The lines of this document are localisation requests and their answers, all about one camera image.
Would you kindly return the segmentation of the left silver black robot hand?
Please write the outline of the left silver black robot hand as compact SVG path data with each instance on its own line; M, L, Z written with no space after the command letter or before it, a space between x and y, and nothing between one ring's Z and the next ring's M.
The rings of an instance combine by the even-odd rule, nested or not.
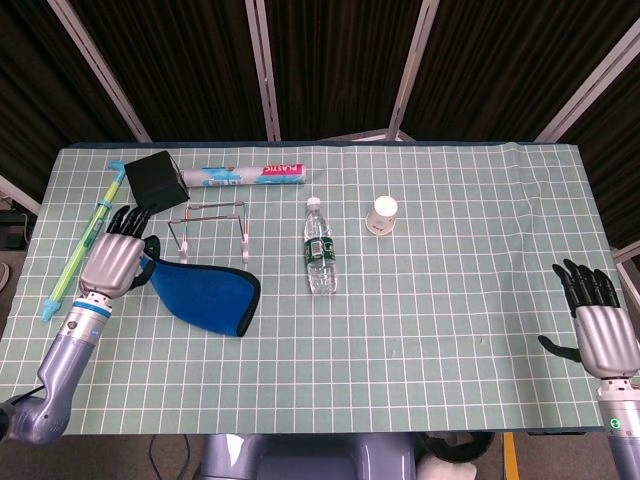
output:
M83 298L92 293L109 299L122 297L145 285L155 270L153 260L143 261L146 242L142 234L155 205L125 205L112 216L106 231L96 240L78 286Z

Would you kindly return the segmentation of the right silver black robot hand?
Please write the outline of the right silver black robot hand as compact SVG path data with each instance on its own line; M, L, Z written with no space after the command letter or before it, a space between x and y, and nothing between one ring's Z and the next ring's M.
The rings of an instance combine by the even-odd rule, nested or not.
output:
M560 346L540 335L541 346L556 357L581 364L601 380L635 376L639 372L639 341L610 277L569 259L552 269L562 284L577 345Z

